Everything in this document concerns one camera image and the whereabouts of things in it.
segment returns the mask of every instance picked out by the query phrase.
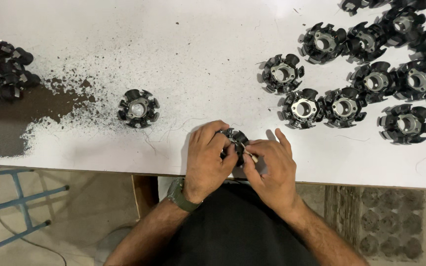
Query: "wristwatch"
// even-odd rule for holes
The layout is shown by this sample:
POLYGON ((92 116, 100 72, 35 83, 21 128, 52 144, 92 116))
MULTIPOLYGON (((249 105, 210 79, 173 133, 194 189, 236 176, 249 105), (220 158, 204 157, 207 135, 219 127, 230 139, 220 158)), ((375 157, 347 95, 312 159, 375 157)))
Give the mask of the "wristwatch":
POLYGON ((198 206, 200 206, 201 202, 198 204, 189 202, 182 194, 183 184, 183 178, 175 178, 172 184, 170 184, 169 190, 167 191, 167 198, 171 202, 175 203, 180 209, 191 213, 196 208, 198 208, 198 206))

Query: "dark spill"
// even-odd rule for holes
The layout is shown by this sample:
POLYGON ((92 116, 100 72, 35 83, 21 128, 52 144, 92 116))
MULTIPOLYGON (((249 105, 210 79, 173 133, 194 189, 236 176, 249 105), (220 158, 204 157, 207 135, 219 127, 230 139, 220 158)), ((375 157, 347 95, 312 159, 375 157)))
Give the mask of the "dark spill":
MULTIPOLYGON (((86 93, 78 95, 73 89, 63 92, 65 86, 60 79, 53 78, 46 82, 58 93, 54 95, 44 85, 39 85, 24 91, 24 98, 20 101, 0 104, 0 157, 24 154, 28 149, 27 140, 21 136, 31 122, 42 122, 43 118, 50 117, 60 123, 60 118, 73 109, 86 108, 84 101, 95 101, 94 96, 86 93)), ((87 80, 82 84, 90 86, 87 80)))

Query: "black shirt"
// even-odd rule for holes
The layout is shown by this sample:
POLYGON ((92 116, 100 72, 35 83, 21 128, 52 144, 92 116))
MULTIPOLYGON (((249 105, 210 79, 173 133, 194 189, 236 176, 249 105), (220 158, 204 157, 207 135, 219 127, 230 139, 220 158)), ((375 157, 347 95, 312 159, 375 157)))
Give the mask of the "black shirt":
POLYGON ((159 265, 319 265, 247 184, 223 184, 181 225, 159 265))

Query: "man's right hand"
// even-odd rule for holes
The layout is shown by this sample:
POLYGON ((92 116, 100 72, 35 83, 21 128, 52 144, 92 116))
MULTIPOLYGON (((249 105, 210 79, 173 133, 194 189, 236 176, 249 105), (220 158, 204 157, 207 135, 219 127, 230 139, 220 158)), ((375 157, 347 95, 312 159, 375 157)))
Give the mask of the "man's right hand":
POLYGON ((251 156, 243 154, 244 173, 262 201, 284 219, 293 213, 303 201, 295 190, 295 170, 292 148, 280 129, 275 130, 279 142, 268 140, 250 141, 246 150, 264 158, 268 173, 260 175, 251 156))

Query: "white tabletop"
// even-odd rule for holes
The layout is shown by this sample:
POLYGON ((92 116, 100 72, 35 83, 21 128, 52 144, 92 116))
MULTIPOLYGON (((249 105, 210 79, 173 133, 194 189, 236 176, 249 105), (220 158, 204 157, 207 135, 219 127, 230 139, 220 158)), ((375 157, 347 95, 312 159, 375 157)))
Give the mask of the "white tabletop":
MULTIPOLYGON (((189 132, 222 119, 250 139, 281 128, 293 147, 297 181, 426 188, 426 141, 391 145, 379 136, 381 111, 404 101, 369 105, 363 110, 367 117, 352 128, 318 123, 292 130, 277 115, 283 96, 258 83, 260 63, 276 54, 299 55, 300 35, 316 23, 348 30, 372 23, 390 8, 360 9, 350 17, 338 3, 0 0, 0 38, 33 53, 30 70, 43 79, 62 78, 64 68, 76 68, 100 99, 91 109, 103 115, 97 124, 80 110, 72 123, 64 116, 60 124, 31 124, 31 148, 23 156, 0 157, 0 165, 181 175, 189 132), (150 128, 134 130, 117 120, 117 104, 133 88, 150 91, 160 102, 160 118, 150 128)), ((378 60, 398 67, 412 53, 406 46, 392 47, 378 60)), ((313 88, 322 96, 346 87, 357 67, 346 59, 312 65, 301 57, 300 89, 313 88)))

